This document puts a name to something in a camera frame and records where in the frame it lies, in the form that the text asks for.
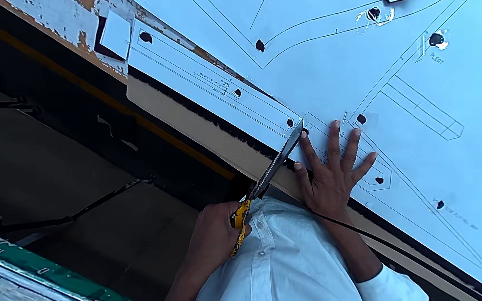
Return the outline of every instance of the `hand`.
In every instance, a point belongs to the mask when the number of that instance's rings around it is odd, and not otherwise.
[[[218,203],[200,212],[167,300],[194,300],[207,278],[230,257],[241,233],[241,229],[232,228],[230,216],[240,206],[240,202]],[[245,237],[251,230],[245,224]]]
[[[240,202],[208,205],[198,215],[187,250],[186,260],[210,274],[230,257],[241,229],[234,229],[230,216],[241,206]],[[245,224],[245,236],[251,232]]]
[[[311,182],[302,163],[295,162],[293,165],[308,208],[336,220],[341,220],[344,216],[347,216],[345,208],[352,188],[367,174],[377,158],[377,153],[373,152],[358,168],[352,170],[361,134],[361,130],[356,128],[349,135],[347,150],[343,156],[343,161],[340,163],[339,124],[339,120],[334,120],[331,124],[331,133],[328,140],[328,164],[321,163],[310,144],[308,135],[303,132],[300,136],[299,143],[312,166],[313,179]]]

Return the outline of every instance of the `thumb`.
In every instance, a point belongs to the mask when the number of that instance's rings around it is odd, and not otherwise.
[[[293,164],[293,168],[295,169],[295,174],[297,175],[297,179],[299,181],[300,190],[302,191],[305,197],[312,196],[312,183],[310,183],[310,179],[308,178],[308,171],[304,164],[300,162],[295,162]]]
[[[245,237],[247,237],[252,232],[252,226],[249,223],[245,223]]]

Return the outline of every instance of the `peeling paint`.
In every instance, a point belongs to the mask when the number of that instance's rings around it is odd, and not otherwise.
[[[131,14],[127,10],[130,2],[123,1],[126,6],[120,5],[119,9],[125,9],[126,12],[122,15]],[[126,63],[97,54],[91,48],[98,26],[99,2],[100,0],[0,0],[0,5],[126,83]]]
[[[79,5],[81,5],[84,9],[92,12],[92,9],[94,8],[94,0],[74,0],[76,1]]]
[[[83,51],[90,52],[90,49],[88,48],[88,45],[87,45],[87,33],[84,31],[79,31],[78,40],[79,42],[77,43],[77,48]]]

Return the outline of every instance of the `finger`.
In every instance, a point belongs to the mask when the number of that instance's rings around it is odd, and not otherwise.
[[[377,152],[369,154],[364,163],[362,163],[357,169],[352,172],[352,180],[355,182],[355,185],[367,174],[371,166],[373,166],[373,163],[375,163],[377,156]]]
[[[293,164],[293,168],[295,168],[295,174],[297,175],[297,179],[299,180],[300,190],[302,191],[305,198],[313,195],[312,190],[312,183],[310,183],[310,179],[308,178],[308,171],[304,167],[304,165],[300,162],[295,162]]]
[[[358,152],[358,141],[360,141],[360,134],[362,130],[355,128],[351,131],[349,135],[349,142],[347,142],[347,150],[343,155],[343,160],[341,164],[342,171],[344,173],[349,173],[352,171],[352,167],[355,165],[356,154]]]
[[[224,206],[225,210],[228,212],[228,216],[231,216],[232,213],[241,207],[241,202],[226,202],[220,203],[220,205]]]
[[[339,125],[341,121],[334,120],[331,123],[331,133],[328,138],[328,167],[333,172],[339,170]]]
[[[300,139],[299,139],[300,146],[303,148],[304,155],[306,156],[306,159],[312,166],[313,171],[321,170],[323,168],[323,163],[319,160],[319,157],[313,150],[312,144],[310,143],[310,139],[308,138],[308,134],[306,134],[305,131],[303,131],[300,134]]]
[[[249,223],[245,223],[245,237],[247,237],[252,232],[252,226]]]

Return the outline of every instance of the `floor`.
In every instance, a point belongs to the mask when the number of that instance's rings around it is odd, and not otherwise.
[[[0,101],[11,100],[0,93]],[[135,177],[30,116],[0,109],[0,215],[4,224],[57,219]],[[162,299],[198,211],[138,184],[28,246],[117,292]],[[17,241],[31,231],[6,234]]]

